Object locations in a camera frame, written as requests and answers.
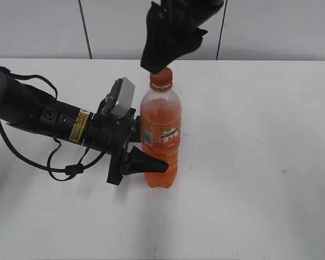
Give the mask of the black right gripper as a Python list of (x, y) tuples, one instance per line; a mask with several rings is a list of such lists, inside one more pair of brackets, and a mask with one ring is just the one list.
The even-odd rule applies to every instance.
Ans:
[[(146, 43), (140, 65), (158, 74), (174, 60), (198, 50), (207, 30), (200, 26), (217, 14), (223, 1), (152, 2), (146, 17)], [(161, 64), (160, 51), (165, 51)]]

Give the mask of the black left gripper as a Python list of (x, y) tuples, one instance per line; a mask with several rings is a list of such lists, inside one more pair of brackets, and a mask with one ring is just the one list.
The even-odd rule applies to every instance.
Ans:
[(106, 101), (102, 100), (86, 131), (83, 144), (100, 154), (90, 163), (83, 166), (87, 170), (97, 164), (105, 154), (110, 155), (107, 182), (119, 185), (123, 176), (136, 173), (165, 173), (168, 163), (154, 158), (133, 146), (127, 153), (128, 143), (135, 129), (136, 109), (130, 108), (123, 118), (119, 119), (110, 112), (102, 114)]

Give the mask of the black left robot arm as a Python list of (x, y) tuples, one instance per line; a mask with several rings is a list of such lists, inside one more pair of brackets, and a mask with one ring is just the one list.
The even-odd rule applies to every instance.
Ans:
[(153, 172), (164, 173), (168, 163), (154, 158), (140, 149), (128, 148), (130, 143), (140, 141), (140, 117), (135, 115), (132, 100), (134, 84), (126, 77), (117, 79), (110, 92), (100, 102), (96, 112), (58, 100), (27, 84), (31, 75), (13, 74), (0, 66), (0, 135), (11, 152), (23, 162), (47, 171), (51, 177), (63, 173), (71, 180), (93, 163), (76, 164), (64, 168), (53, 168), (29, 160), (14, 148), (2, 124), (52, 138), (56, 143), (63, 141), (83, 146), (86, 150), (99, 151), (102, 157), (110, 155), (107, 182), (119, 185), (124, 176)]

